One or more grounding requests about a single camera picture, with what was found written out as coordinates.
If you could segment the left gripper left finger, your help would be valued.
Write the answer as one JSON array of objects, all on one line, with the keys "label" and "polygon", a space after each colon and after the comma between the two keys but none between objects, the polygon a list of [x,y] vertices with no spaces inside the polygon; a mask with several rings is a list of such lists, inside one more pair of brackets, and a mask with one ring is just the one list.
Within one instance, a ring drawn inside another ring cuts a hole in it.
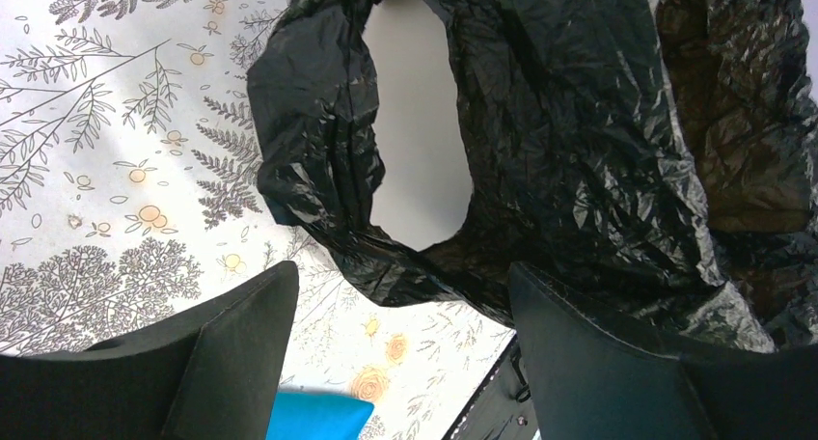
[{"label": "left gripper left finger", "polygon": [[81,351],[1,359],[5,439],[262,439],[299,293],[282,261]]}]

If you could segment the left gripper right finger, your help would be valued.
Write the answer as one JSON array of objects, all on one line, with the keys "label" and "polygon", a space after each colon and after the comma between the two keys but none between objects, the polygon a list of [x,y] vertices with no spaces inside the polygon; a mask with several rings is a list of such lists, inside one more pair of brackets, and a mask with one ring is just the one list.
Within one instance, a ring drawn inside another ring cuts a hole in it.
[{"label": "left gripper right finger", "polygon": [[659,330],[523,263],[512,317],[546,439],[813,439],[817,349],[758,353]]}]

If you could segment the black trash bag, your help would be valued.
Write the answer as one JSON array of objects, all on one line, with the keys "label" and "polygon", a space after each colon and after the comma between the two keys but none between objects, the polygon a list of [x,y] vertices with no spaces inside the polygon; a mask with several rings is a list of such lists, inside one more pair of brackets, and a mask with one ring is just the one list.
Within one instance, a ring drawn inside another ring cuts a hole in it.
[{"label": "black trash bag", "polygon": [[817,106],[801,0],[423,0],[448,38],[473,193],[421,251],[371,219],[385,175],[363,33],[382,0],[289,0],[247,93],[259,193],[371,302],[505,326],[528,263],[673,333],[817,341]]}]

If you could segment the beige plastic trash bin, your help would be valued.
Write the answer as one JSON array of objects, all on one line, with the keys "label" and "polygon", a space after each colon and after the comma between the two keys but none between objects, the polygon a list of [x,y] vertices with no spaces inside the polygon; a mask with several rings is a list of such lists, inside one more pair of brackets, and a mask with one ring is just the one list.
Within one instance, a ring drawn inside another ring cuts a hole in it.
[{"label": "beige plastic trash bin", "polygon": [[461,228],[473,189],[445,28],[422,0],[384,0],[364,40],[377,72],[374,131],[386,166],[371,221],[422,250]]}]

